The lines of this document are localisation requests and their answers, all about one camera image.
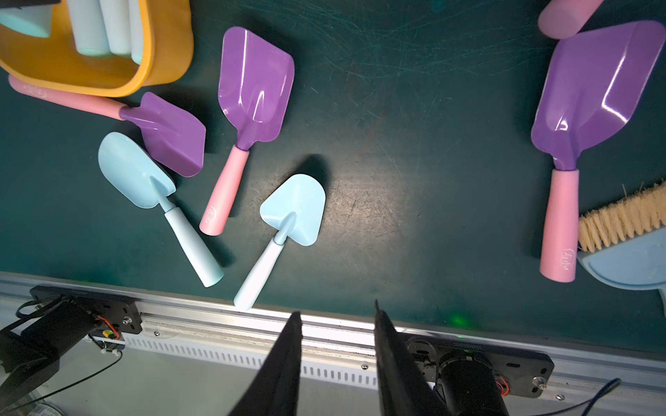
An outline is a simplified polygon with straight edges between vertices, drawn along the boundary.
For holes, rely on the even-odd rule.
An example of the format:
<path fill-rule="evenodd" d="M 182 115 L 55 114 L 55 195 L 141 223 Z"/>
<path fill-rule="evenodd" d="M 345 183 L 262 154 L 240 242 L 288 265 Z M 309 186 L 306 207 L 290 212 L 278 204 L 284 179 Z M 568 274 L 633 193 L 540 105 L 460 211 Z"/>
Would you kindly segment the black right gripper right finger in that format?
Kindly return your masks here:
<path fill-rule="evenodd" d="M 375 301 L 375 350 L 381 415 L 449 415 L 426 383 L 388 314 Z"/>

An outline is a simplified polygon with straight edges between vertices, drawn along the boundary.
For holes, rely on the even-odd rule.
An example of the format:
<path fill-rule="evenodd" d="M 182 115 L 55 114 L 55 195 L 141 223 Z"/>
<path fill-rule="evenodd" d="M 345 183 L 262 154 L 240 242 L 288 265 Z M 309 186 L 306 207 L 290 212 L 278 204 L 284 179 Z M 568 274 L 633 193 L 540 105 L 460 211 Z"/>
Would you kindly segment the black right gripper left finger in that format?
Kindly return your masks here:
<path fill-rule="evenodd" d="M 296 415 L 302 359 L 302 319 L 294 312 L 253 382 L 229 415 Z"/>

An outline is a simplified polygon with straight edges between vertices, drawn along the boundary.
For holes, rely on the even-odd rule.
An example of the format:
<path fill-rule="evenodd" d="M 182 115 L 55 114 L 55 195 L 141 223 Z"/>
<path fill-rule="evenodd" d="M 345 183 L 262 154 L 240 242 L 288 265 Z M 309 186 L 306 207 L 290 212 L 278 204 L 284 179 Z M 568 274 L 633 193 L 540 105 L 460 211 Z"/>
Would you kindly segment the yellow plastic storage box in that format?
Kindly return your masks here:
<path fill-rule="evenodd" d="M 104 97 L 132 95 L 140 88 L 174 83 L 194 55 L 189 1 L 140 1 L 142 61 L 110 50 L 77 50 L 68 4 L 55 5 L 48 37 L 1 27 L 1 68 L 26 83 L 65 92 Z"/>

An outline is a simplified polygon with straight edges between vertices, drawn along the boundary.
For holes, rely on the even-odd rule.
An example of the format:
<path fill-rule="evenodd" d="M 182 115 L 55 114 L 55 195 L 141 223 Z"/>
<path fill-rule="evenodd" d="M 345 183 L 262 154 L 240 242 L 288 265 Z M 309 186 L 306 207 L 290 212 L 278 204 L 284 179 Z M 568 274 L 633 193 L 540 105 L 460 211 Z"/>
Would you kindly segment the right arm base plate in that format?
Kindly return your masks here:
<path fill-rule="evenodd" d="M 416 362 L 427 383 L 435 385 L 445 365 L 455 358 L 480 362 L 490 368 L 499 391 L 537 399 L 547 389 L 554 363 L 549 355 L 520 348 L 470 343 L 402 333 L 399 337 Z"/>

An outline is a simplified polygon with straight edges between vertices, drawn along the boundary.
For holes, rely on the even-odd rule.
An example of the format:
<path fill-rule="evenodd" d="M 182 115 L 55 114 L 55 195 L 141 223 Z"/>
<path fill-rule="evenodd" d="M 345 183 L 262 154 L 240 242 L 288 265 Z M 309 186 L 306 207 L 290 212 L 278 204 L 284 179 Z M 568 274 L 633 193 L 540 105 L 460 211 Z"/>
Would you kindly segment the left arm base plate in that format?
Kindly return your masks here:
<path fill-rule="evenodd" d="M 46 285 L 30 289 L 29 294 L 36 301 L 63 296 L 92 315 L 106 318 L 120 333 L 138 335 L 142 332 L 142 317 L 136 307 L 135 298 Z"/>

